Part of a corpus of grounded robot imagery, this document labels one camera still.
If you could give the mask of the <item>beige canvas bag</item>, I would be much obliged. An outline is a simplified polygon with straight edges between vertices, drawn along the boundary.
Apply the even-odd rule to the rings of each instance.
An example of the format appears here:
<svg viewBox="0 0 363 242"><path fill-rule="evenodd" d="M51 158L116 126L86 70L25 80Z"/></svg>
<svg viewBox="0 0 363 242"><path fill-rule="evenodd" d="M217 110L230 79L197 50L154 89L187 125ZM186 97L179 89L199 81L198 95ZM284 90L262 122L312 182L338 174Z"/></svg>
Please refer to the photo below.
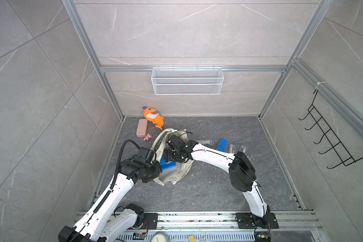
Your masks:
<svg viewBox="0 0 363 242"><path fill-rule="evenodd" d="M151 147L151 149L156 152L157 161L161 160L166 143L171 135L179 136L182 141L184 141L185 143L188 142L188 135L186 133L186 130L176 130L172 128L164 129L154 140L154 143ZM192 164L193 160L190 159L187 159L186 163L177 162L176 167L163 171L159 175L159 177L154 179L154 181L161 186L164 186L165 184L175 185L178 181L180 181L184 176L188 174L188 172L191 170Z"/></svg>

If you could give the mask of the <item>clear labelled compass case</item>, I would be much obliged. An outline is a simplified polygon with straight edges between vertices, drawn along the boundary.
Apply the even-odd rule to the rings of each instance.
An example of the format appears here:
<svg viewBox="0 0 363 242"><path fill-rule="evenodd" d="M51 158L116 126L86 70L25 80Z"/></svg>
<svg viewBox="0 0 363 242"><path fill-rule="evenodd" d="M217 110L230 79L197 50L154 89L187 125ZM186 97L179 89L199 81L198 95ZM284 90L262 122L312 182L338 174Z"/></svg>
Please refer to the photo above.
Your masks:
<svg viewBox="0 0 363 242"><path fill-rule="evenodd" d="M203 140L196 140L199 144L202 144L204 146L212 146L214 145L214 142L212 140L203 139Z"/></svg>

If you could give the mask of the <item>blue compass set case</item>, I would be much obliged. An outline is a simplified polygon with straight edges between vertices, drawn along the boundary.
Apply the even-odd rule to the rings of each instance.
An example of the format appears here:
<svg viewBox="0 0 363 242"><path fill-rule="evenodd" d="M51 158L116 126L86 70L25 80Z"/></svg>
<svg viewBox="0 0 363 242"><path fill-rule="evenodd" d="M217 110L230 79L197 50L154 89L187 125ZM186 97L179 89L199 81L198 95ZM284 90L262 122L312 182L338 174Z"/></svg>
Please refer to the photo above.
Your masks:
<svg viewBox="0 0 363 242"><path fill-rule="evenodd" d="M220 152L225 152L226 145L227 145L227 140L220 138L215 149Z"/></svg>

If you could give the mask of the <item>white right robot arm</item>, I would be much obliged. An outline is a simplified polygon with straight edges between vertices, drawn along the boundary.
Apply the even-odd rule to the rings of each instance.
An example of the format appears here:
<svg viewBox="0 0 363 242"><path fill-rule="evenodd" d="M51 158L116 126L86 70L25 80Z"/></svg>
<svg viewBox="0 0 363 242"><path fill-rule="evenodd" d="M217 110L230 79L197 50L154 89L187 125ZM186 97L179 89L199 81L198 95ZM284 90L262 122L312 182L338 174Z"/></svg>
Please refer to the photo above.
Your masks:
<svg viewBox="0 0 363 242"><path fill-rule="evenodd" d="M201 161L226 171L231 185L243 193L254 217L262 219L268 213L268 205L259 191L256 170L245 153L217 151L193 140L184 142L176 135L170 136L167 145L176 162Z"/></svg>

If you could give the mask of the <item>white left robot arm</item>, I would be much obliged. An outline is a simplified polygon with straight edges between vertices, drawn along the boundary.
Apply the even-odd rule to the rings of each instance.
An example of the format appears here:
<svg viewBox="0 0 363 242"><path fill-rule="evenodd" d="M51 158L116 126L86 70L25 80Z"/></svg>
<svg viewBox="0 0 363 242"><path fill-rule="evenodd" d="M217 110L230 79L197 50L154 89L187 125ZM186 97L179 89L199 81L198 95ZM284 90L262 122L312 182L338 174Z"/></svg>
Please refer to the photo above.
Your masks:
<svg viewBox="0 0 363 242"><path fill-rule="evenodd" d="M73 227L65 226L58 235L60 242L113 242L126 230L147 228L144 209L129 204L115 215L125 194L141 180L149 182L157 178L161 167L156 152L138 147L138 153L126 160L119 155L115 174L101 197Z"/></svg>

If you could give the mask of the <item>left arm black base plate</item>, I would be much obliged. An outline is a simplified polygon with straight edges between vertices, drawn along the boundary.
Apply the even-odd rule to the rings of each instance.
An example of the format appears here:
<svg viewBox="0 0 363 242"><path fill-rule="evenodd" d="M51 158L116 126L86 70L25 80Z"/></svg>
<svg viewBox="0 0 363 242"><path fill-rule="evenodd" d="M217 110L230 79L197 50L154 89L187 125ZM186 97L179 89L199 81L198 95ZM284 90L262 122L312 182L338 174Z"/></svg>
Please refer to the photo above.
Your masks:
<svg viewBox="0 0 363 242"><path fill-rule="evenodd" d="M142 213L137 216L137 220L132 229L156 229L158 224L158 213Z"/></svg>

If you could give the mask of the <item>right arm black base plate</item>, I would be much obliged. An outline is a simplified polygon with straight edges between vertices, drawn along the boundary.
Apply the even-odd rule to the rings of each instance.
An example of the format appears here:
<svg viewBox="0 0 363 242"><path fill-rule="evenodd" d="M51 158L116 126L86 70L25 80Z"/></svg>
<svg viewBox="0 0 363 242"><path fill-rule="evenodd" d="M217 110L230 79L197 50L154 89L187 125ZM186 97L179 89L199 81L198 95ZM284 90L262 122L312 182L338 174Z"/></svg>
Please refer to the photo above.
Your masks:
<svg viewBox="0 0 363 242"><path fill-rule="evenodd" d="M278 229L279 225L274 213L267 213L264 217L258 217L252 213L236 213L235 221L239 229Z"/></svg>

